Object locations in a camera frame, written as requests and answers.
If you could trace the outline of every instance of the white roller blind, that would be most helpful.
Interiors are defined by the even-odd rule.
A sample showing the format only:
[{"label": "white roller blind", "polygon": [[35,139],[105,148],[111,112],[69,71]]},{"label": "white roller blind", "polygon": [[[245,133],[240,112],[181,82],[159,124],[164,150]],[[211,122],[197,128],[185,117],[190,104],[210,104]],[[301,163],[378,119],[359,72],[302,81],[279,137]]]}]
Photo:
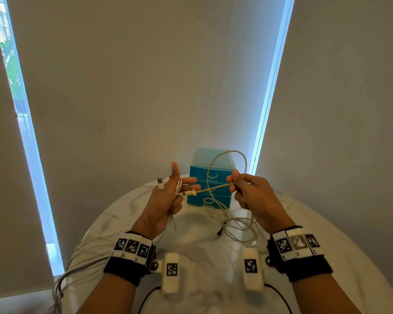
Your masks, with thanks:
[{"label": "white roller blind", "polygon": [[[196,147],[250,157],[285,0],[8,0],[63,259]],[[242,168],[243,161],[236,158]]]},{"label": "white roller blind", "polygon": [[51,285],[41,223],[0,53],[0,297]]},{"label": "white roller blind", "polygon": [[257,174],[393,286],[393,0],[295,0]]}]

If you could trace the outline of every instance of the translucent plastic lid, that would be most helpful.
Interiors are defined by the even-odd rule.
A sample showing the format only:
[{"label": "translucent plastic lid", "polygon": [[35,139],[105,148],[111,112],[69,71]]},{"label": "translucent plastic lid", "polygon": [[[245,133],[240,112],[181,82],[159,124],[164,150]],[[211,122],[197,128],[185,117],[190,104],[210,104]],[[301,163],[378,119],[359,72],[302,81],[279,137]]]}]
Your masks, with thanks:
[{"label": "translucent plastic lid", "polygon": [[[192,159],[191,166],[209,168],[211,162],[215,157],[223,152],[229,150],[219,148],[197,148]],[[229,171],[235,169],[233,158],[231,153],[226,153],[217,158],[211,167],[212,169],[219,169]]]}]

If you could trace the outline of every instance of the black wire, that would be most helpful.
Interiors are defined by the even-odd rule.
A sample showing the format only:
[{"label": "black wire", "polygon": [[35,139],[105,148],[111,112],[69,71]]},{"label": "black wire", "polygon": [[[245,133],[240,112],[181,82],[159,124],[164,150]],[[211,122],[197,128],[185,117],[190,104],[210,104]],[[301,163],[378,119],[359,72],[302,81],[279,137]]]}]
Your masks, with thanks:
[{"label": "black wire", "polygon": [[285,298],[283,297],[283,295],[282,295],[275,287],[273,287],[272,285],[267,284],[267,283],[264,283],[264,286],[266,286],[266,287],[268,287],[268,288],[271,288],[271,289],[273,289],[275,292],[277,292],[277,293],[281,296],[281,298],[283,299],[283,301],[285,302],[285,305],[287,306],[287,309],[288,309],[288,311],[290,312],[290,314],[293,314],[293,312],[291,311],[291,308],[290,308],[290,306],[288,305],[287,301],[285,300]]},{"label": "black wire", "polygon": [[148,294],[147,294],[147,296],[145,297],[145,299],[144,299],[144,301],[141,303],[141,306],[140,306],[140,309],[138,310],[138,312],[137,312],[137,314],[140,314],[141,313],[141,310],[142,310],[142,308],[143,308],[143,306],[144,306],[144,303],[147,301],[147,299],[148,299],[148,297],[150,296],[150,294],[152,294],[154,291],[156,291],[156,290],[160,290],[162,287],[161,286],[156,286],[154,289],[152,289]]}]

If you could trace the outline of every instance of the wristband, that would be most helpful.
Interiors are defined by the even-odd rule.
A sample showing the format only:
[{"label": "wristband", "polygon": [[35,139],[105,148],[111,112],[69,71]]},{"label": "wristband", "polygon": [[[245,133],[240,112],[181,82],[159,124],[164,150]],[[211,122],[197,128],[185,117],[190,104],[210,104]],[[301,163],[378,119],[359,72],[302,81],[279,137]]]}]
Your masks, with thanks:
[{"label": "wristband", "polygon": [[303,227],[293,226],[274,233],[267,249],[269,265],[285,273],[290,282],[333,272],[316,238]]},{"label": "wristband", "polygon": [[150,268],[155,248],[146,236],[126,232],[118,238],[103,273],[114,274],[138,286]]}]

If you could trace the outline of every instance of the round table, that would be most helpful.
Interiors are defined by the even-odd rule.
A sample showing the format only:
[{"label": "round table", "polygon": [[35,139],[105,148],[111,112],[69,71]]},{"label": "round table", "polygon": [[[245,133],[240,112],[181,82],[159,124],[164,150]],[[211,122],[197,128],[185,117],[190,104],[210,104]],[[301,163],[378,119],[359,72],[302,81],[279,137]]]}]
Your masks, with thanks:
[{"label": "round table", "polygon": [[[85,238],[108,236],[131,227],[144,209],[155,185],[156,181],[138,187],[109,206],[96,219]],[[309,207],[282,193],[276,194],[296,224],[313,231],[334,270],[333,277],[358,309],[362,313],[393,314],[393,290],[360,248]],[[211,215],[216,214],[221,219],[221,211],[209,209]],[[235,200],[232,200],[230,211],[236,216],[247,213],[240,209]],[[177,229],[174,230],[171,223],[157,244],[157,258],[162,259],[166,252],[180,255],[179,293],[160,295],[158,291],[154,292],[146,301],[142,314],[288,313],[284,302],[272,289],[266,289],[263,294],[245,290],[241,266],[241,250],[244,246],[225,234],[215,238],[221,223],[207,214],[207,208],[190,206],[184,199],[182,210],[175,215],[175,222]],[[236,231],[235,235],[249,234]],[[259,250],[265,250],[268,237],[266,232],[259,230]],[[109,252],[112,244],[98,239],[90,241],[84,247],[90,250],[79,255],[73,264]],[[101,268],[104,264],[105,262],[101,262],[69,277],[67,283],[74,283],[64,293],[63,314],[74,314],[78,310],[102,276]],[[300,312],[292,286],[285,275],[268,268],[264,271],[264,281],[283,294],[294,313]],[[146,275],[141,280],[132,313],[137,313],[144,297],[158,285],[161,285],[159,274]]]}]

